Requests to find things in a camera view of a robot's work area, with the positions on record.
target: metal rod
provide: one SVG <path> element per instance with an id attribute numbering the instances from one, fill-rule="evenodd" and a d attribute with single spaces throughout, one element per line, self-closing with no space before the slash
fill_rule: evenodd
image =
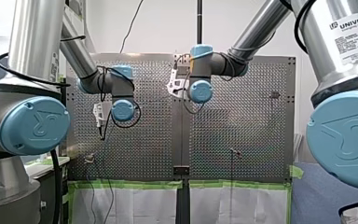
<path id="1" fill-rule="evenodd" d="M 250 61 L 264 46 L 276 29 L 289 15 L 289 10 L 280 0 L 268 0 L 234 44 L 229 54 L 235 58 Z"/>
<path id="2" fill-rule="evenodd" d="M 202 0 L 197 3 L 197 44 L 202 44 Z"/>
<path id="3" fill-rule="evenodd" d="M 78 36 L 78 34 L 75 27 L 72 25 L 69 17 L 64 15 L 62 38 L 72 38 L 76 36 Z M 96 73 L 97 66 L 91 59 L 82 40 L 62 41 L 60 49 L 78 77 L 84 78 Z"/>
<path id="4" fill-rule="evenodd" d="M 17 0 L 8 65 L 28 76 L 56 81 L 64 1 Z"/>

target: universal robots logo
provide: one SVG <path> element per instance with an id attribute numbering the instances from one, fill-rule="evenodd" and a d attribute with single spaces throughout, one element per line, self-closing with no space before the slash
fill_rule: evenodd
<path id="1" fill-rule="evenodd" d="M 338 22 L 336 22 L 336 21 L 330 24 L 330 29 L 331 29 L 331 30 L 334 30 L 334 29 L 336 29 L 337 27 L 338 27 Z"/>

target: perforated metal pegboard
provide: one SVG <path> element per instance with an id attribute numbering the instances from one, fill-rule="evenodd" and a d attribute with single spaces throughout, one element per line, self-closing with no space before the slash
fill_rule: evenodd
<path id="1" fill-rule="evenodd" d="M 135 101 L 142 109 L 142 118 L 130 129 L 119 129 L 111 122 L 103 142 L 92 115 L 100 96 L 71 88 L 68 107 L 75 113 L 72 113 L 73 135 L 68 136 L 68 154 L 75 159 L 70 177 L 85 179 L 88 174 L 89 178 L 172 180 L 172 99 L 165 87 L 172 69 L 172 55 L 99 54 L 93 59 L 98 65 L 131 66 Z M 68 77 L 75 76 L 72 69 L 68 71 Z M 76 85 L 73 78 L 70 82 Z M 86 165 L 84 158 L 90 153 L 95 153 L 96 162 Z"/>
<path id="2" fill-rule="evenodd" d="M 68 108 L 73 115 L 68 135 L 71 179 L 108 177 L 172 180 L 174 165 L 189 165 L 191 179 L 234 179 L 285 182 L 290 178 L 294 129 L 294 58 L 255 57 L 245 77 L 225 82 L 213 77 L 211 102 L 192 116 L 183 101 L 172 99 L 165 85 L 173 56 L 98 54 L 97 64 L 128 64 L 134 70 L 135 100 L 142 118 L 137 126 L 108 130 L 100 141 L 93 104 L 73 85 Z M 68 80 L 75 84 L 69 69 Z M 231 149 L 241 153 L 233 157 Z M 84 157 L 95 153 L 95 165 Z"/>
<path id="3" fill-rule="evenodd" d="M 256 57 L 245 77 L 229 82 L 213 77 L 212 101 L 191 117 L 190 178 L 289 178 L 295 64 L 292 58 Z"/>

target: blue joint cap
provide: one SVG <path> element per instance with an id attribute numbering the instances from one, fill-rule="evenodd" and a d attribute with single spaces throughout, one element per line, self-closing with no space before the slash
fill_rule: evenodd
<path id="1" fill-rule="evenodd" d="M 212 53 L 213 48 L 211 45 L 196 45 L 190 51 L 192 59 L 202 58 Z"/>
<path id="2" fill-rule="evenodd" d="M 129 121 L 133 118 L 135 109 L 128 100 L 117 100 L 112 106 L 112 116 L 118 121 Z"/>
<path id="3" fill-rule="evenodd" d="M 204 104 L 211 100 L 212 95 L 212 85 L 205 80 L 196 81 L 190 87 L 190 97 L 194 103 Z"/>
<path id="4" fill-rule="evenodd" d="M 358 188 L 358 91 L 327 98 L 311 115 L 307 141 L 332 176 Z"/>
<path id="5" fill-rule="evenodd" d="M 69 113 L 60 101 L 46 96 L 29 98 L 5 115 L 0 145 L 19 156 L 47 153 L 66 136 L 69 125 Z"/>
<path id="6" fill-rule="evenodd" d="M 129 79 L 133 79 L 133 76 L 132 76 L 132 68 L 128 65 L 113 65 L 112 66 L 113 69 L 115 70 L 118 70 L 118 72 L 120 74 L 122 74 L 123 76 L 129 78 Z M 118 76 L 118 77 L 121 77 L 120 74 L 114 72 L 111 70 L 111 73 L 115 76 Z"/>
<path id="7" fill-rule="evenodd" d="M 81 80 L 79 78 L 76 80 L 76 85 L 81 92 L 86 94 L 91 94 L 90 92 L 86 91 L 86 89 L 84 89 L 83 85 L 81 84 Z"/>

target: black cable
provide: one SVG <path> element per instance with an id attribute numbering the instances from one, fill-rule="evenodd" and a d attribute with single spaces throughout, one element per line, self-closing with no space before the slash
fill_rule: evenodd
<path id="1" fill-rule="evenodd" d="M 60 222 L 60 212 L 62 205 L 62 175 L 60 169 L 60 163 L 58 160 L 58 155 L 55 149 L 50 151 L 51 160 L 53 162 L 54 169 L 54 182 L 55 182 L 55 204 L 54 204 L 54 215 L 53 215 L 53 224 L 58 224 Z"/>
<path id="2" fill-rule="evenodd" d="M 218 54 L 221 55 L 225 59 L 226 63 L 229 64 L 229 66 L 231 68 L 231 71 L 232 71 L 232 75 L 231 75 L 231 77 L 229 79 L 226 79 L 225 77 L 222 77 L 222 76 L 220 76 L 220 78 L 222 78 L 225 81 L 231 81 L 237 75 L 237 71 L 235 69 L 234 63 L 231 61 L 231 58 L 229 57 L 229 55 L 227 55 L 227 54 L 225 54 L 223 52 L 218 53 Z"/>
<path id="3" fill-rule="evenodd" d="M 105 168 L 104 170 L 106 170 L 104 158 L 103 158 L 103 167 Z M 109 209 L 107 210 L 103 224 L 106 224 L 106 221 L 109 217 L 109 213 L 110 213 L 110 211 L 112 211 L 113 203 L 115 202 L 115 193 L 113 192 L 112 183 L 110 182 L 110 179 L 108 178 L 108 176 L 106 176 L 106 179 L 107 179 L 107 182 L 109 183 L 110 192 L 112 193 L 112 201 L 110 201 L 110 206 L 109 206 Z"/>
<path id="4" fill-rule="evenodd" d="M 357 208 L 357 207 L 358 207 L 358 203 L 353 203 L 353 204 L 346 205 L 346 206 L 341 207 L 340 209 L 338 209 L 338 214 L 341 217 L 344 214 L 345 211 L 351 210 L 351 209 Z"/>
<path id="5" fill-rule="evenodd" d="M 141 2 L 140 2 L 139 5 L 138 5 L 138 8 L 136 9 L 135 15 L 134 15 L 133 18 L 132 18 L 132 22 L 131 22 L 131 25 L 130 25 L 130 29 L 129 29 L 129 31 L 127 32 L 126 36 L 125 36 L 124 39 L 123 39 L 123 44 L 121 45 L 120 53 L 123 52 L 124 46 L 126 45 L 126 40 L 127 40 L 127 38 L 129 37 L 129 35 L 130 35 L 130 33 L 131 33 L 131 29 L 132 29 L 133 23 L 135 22 L 136 16 L 138 16 L 139 9 L 141 8 L 141 5 L 142 5 L 143 2 L 144 2 L 144 0 L 141 0 Z"/>
<path id="6" fill-rule="evenodd" d="M 4 53 L 2 55 L 0 55 L 0 61 L 4 58 L 6 58 L 8 56 L 8 53 Z M 59 82 L 50 82 L 50 81 L 46 81 L 44 79 L 40 79 L 37 77 L 31 77 L 28 75 L 24 75 L 22 73 L 16 72 L 14 70 L 11 70 L 10 68 L 5 67 L 4 65 L 2 65 L 0 63 L 0 68 L 3 69 L 6 72 L 9 72 L 10 74 L 16 76 L 16 77 L 20 77 L 22 79 L 28 80 L 28 81 L 35 81 L 35 82 L 40 82 L 40 83 L 44 83 L 44 84 L 49 84 L 49 85 L 53 85 L 53 86 L 58 86 L 58 87 L 70 87 L 70 84 L 67 83 L 59 83 Z"/>
<path id="7" fill-rule="evenodd" d="M 85 35 L 79 35 L 79 36 L 75 36 L 75 37 L 64 38 L 64 39 L 61 39 L 61 42 L 77 40 L 77 39 L 83 40 L 83 39 L 86 39 L 86 36 Z"/>
<path id="8" fill-rule="evenodd" d="M 131 124 L 131 125 L 129 125 L 129 126 L 122 126 L 122 125 L 118 124 L 118 123 L 116 122 L 116 120 L 112 117 L 113 123 L 114 123 L 116 126 L 118 126 L 118 128 L 122 128 L 122 129 L 132 128 L 132 127 L 135 126 L 135 125 L 139 122 L 139 120 L 141 119 L 141 117 L 142 117 L 142 109 L 141 109 L 141 107 L 138 105 L 138 103 L 136 103 L 135 101 L 134 101 L 133 103 L 136 105 L 136 109 L 138 110 L 138 114 L 139 114 L 139 115 L 138 115 L 138 119 L 137 119 L 136 121 L 134 121 L 133 124 Z"/>
<path id="9" fill-rule="evenodd" d="M 306 52 L 307 54 L 308 54 L 307 47 L 305 46 L 305 44 L 302 42 L 302 40 L 300 38 L 299 28 L 300 28 L 300 23 L 307 18 L 308 12 L 310 11 L 310 9 L 312 8 L 312 6 L 315 2 L 316 2 L 316 0 L 308 0 L 308 2 L 306 2 L 304 4 L 304 6 L 298 12 L 298 15 L 296 18 L 296 23 L 295 23 L 296 42 L 301 47 L 301 49 L 304 50 L 304 52 Z"/>
<path id="10" fill-rule="evenodd" d="M 106 80 L 107 69 L 104 66 L 97 66 L 97 67 L 103 69 L 103 71 L 100 73 L 100 75 L 98 75 L 98 78 L 97 78 L 97 87 L 98 87 L 98 90 L 100 91 L 100 100 L 101 100 L 101 102 L 103 102 L 106 99 L 106 93 L 103 92 L 103 87 L 104 87 L 105 80 Z"/>
<path id="11" fill-rule="evenodd" d="M 107 120 L 106 120 L 106 124 L 103 130 L 103 135 L 101 137 L 101 140 L 105 140 L 106 138 L 106 131 L 107 131 L 107 126 L 109 125 L 109 120 L 110 120 L 110 116 L 112 115 L 112 110 L 109 110 L 109 115 L 107 116 Z"/>
<path id="12" fill-rule="evenodd" d="M 93 215 L 93 218 L 94 218 L 94 224 L 96 224 L 97 223 L 97 216 L 95 215 L 95 211 L 94 211 L 94 207 L 93 207 L 93 205 L 94 205 L 94 198 L 95 198 L 95 188 L 94 188 L 94 186 L 92 185 L 92 183 L 91 183 L 91 181 L 90 181 L 90 179 L 89 179 L 89 168 L 88 167 L 86 167 L 86 179 L 87 179 L 87 182 L 89 182 L 89 185 L 91 186 L 91 188 L 92 188 L 92 197 L 91 197 L 91 212 L 92 212 L 92 215 Z"/>
<path id="13" fill-rule="evenodd" d="M 289 9 L 290 11 L 293 11 L 292 5 L 290 3 L 288 3 L 286 0 L 280 0 L 282 5 L 284 5 L 287 9 Z"/>

